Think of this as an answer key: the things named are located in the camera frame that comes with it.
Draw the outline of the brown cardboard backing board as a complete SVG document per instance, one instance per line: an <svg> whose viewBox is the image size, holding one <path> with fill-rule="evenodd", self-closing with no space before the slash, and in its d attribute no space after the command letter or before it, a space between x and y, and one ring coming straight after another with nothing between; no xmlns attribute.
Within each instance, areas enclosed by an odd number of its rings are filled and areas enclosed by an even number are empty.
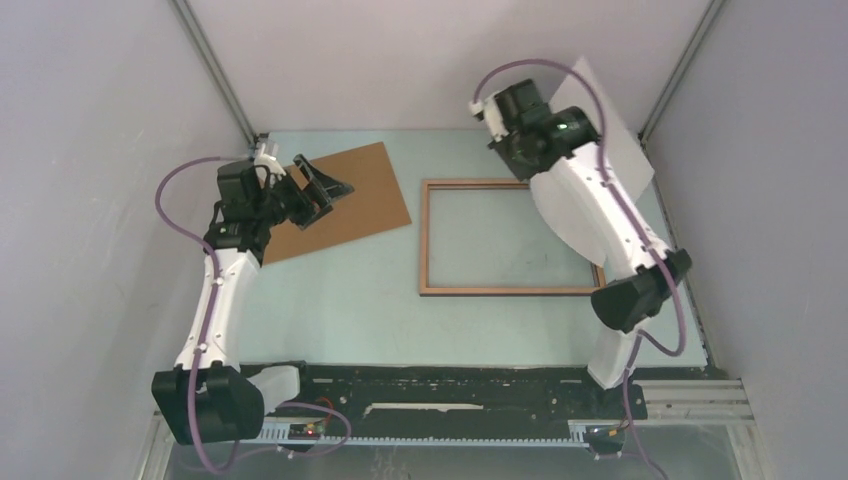
<svg viewBox="0 0 848 480"><path fill-rule="evenodd" d="M311 164L354 191L305 230L286 222L271 230L265 265L348 243L411 223L387 149L382 142L315 159Z"/></svg>

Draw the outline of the landscape photo print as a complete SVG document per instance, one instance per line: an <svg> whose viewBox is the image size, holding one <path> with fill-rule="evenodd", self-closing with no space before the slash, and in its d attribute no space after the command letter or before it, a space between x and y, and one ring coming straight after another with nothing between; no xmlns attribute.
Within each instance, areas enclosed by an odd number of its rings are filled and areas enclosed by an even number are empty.
<svg viewBox="0 0 848 480"><path fill-rule="evenodd" d="M636 137L628 131L622 116L597 80L588 59L582 55L572 68L583 76L598 94L607 122L608 139L605 152L623 189L633 200L639 199L654 176ZM599 115L588 92L573 77L568 76L549 101L552 110L560 111L577 106L589 117L595 128L600 127ZM550 170L531 178L529 186L535 206L546 224L569 247L596 265L606 261L601 236L582 210L577 194L566 186L558 173Z"/></svg>

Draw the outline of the wooden picture frame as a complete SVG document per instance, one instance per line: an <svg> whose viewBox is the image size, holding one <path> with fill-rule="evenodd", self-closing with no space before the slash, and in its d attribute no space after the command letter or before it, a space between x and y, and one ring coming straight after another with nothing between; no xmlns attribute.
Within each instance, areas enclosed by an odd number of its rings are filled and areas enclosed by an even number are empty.
<svg viewBox="0 0 848 480"><path fill-rule="evenodd" d="M488 287L432 286L429 282L429 246L430 246L430 194L434 191L449 190L528 190L529 186L518 180L504 178L443 178L421 181L420 196L420 232L419 232L419 274L418 293L421 297L580 297L589 296L607 285L605 271L601 266L590 264L592 286L556 286L556 287Z"/></svg>

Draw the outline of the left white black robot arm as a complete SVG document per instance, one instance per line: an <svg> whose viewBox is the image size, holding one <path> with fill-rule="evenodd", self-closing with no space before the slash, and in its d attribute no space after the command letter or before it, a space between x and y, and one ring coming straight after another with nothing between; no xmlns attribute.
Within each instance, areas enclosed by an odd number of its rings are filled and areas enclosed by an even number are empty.
<svg viewBox="0 0 848 480"><path fill-rule="evenodd" d="M219 198L208 230L199 236L177 225L161 203L156 210L172 229L197 242L204 276L194 320L174 366L155 374L151 392L180 445L256 438L266 415L279 406L304 416L315 388L294 365L267 367L249 376L239 360L239 331L248 292L263 266L274 227L306 229L353 193L352 185L321 172L304 156L293 178L271 157L228 161L217 169Z"/></svg>

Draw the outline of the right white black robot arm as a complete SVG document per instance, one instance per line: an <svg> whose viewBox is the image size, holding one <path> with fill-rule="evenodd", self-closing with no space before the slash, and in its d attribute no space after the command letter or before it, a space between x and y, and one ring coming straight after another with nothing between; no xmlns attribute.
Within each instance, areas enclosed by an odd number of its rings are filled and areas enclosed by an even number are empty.
<svg viewBox="0 0 848 480"><path fill-rule="evenodd" d="M590 295L602 327L581 392L585 411L606 418L622 403L617 387L638 335L660 313L692 266L649 227L611 162L602 137L578 106L555 112L534 81L524 80L479 100L490 149L529 184L549 228L590 262L610 269L612 281Z"/></svg>

